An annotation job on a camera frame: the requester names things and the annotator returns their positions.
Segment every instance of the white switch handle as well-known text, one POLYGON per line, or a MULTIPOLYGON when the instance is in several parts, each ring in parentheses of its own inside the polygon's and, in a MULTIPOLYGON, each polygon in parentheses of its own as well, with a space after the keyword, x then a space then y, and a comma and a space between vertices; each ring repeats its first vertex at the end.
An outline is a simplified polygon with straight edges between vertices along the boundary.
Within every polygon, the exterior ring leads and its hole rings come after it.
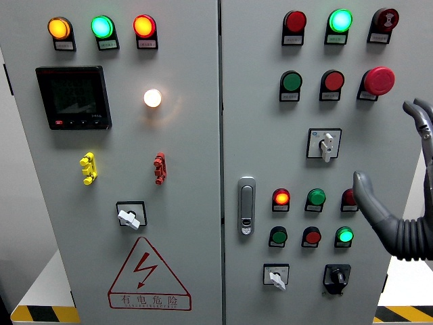
POLYGON ((130 212, 124 212, 123 210, 120 210, 117 218, 119 220, 123 221, 125 225, 133 228, 134 230, 137 230, 140 226, 140 221, 136 220, 134 213, 130 212))
POLYGON ((274 286, 276 286, 279 290, 286 291, 286 285, 283 281, 281 281, 281 277, 278 274, 274 274, 269 272, 269 277, 274 286))
POLYGON ((334 138, 329 133, 325 134, 325 139, 320 143, 320 148, 322 150, 322 158, 325 163, 328 163, 331 160, 332 149, 334 148, 333 144, 334 138))

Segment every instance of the digital power meter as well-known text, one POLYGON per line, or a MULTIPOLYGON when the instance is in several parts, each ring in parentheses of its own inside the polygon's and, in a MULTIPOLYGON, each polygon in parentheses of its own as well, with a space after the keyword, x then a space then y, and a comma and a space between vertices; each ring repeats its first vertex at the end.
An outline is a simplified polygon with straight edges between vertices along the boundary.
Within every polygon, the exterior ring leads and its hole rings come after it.
POLYGON ((101 66, 40 67, 36 76, 50 129, 112 126, 101 66))

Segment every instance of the green indicator light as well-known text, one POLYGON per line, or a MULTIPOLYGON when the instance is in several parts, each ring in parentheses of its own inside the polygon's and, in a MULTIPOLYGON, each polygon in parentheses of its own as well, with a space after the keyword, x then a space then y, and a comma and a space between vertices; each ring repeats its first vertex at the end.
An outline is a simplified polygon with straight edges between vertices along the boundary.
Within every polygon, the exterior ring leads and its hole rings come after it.
POLYGON ((341 227, 337 230, 337 237, 340 242, 350 242, 353 239, 353 231, 349 227, 341 227))
POLYGON ((287 234, 283 232, 275 232, 272 235, 272 240, 276 242, 277 244, 282 244, 287 240, 287 234))
POLYGON ((308 195, 308 200, 313 205, 322 205, 326 201, 326 195, 323 190, 320 188, 316 188, 315 190, 311 190, 308 195))
POLYGON ((113 33, 113 23, 109 17, 98 16, 92 20, 92 31, 96 37, 106 39, 113 33))
POLYGON ((329 17, 329 27, 336 33, 347 31, 352 25, 352 14, 347 9, 338 9, 329 17))
POLYGON ((296 73, 289 73, 284 77, 283 86, 288 91, 297 90, 301 84, 300 76, 296 73))

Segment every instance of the yellow black hazard stripe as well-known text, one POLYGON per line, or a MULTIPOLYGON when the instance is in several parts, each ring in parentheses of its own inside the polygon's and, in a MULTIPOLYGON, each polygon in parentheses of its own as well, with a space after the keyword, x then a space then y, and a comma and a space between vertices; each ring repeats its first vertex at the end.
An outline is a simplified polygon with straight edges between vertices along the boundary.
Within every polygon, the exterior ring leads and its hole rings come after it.
POLYGON ((433 306, 397 306, 376 309, 374 323, 433 322, 433 306))
POLYGON ((18 306, 11 315, 15 322, 79 323, 75 307, 18 306))

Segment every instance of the lightning bolt symbol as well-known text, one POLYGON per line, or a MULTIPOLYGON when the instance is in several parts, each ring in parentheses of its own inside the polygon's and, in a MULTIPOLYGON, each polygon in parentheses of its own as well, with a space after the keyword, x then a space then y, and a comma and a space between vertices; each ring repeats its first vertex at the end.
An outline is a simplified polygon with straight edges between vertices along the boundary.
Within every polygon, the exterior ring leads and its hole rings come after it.
POLYGON ((149 278, 150 274, 152 274, 152 272, 155 271, 156 267, 158 266, 158 265, 152 265, 152 266, 148 266, 148 267, 141 267, 143 265, 143 263, 145 262, 145 260, 149 256, 150 256, 149 253, 147 253, 147 252, 144 253, 143 257, 140 259, 140 262, 138 262, 137 266, 134 269, 134 273, 144 271, 146 269, 150 269, 149 274, 144 278, 144 280, 138 283, 137 290, 140 289, 142 286, 144 286, 144 282, 146 281, 146 279, 149 278))

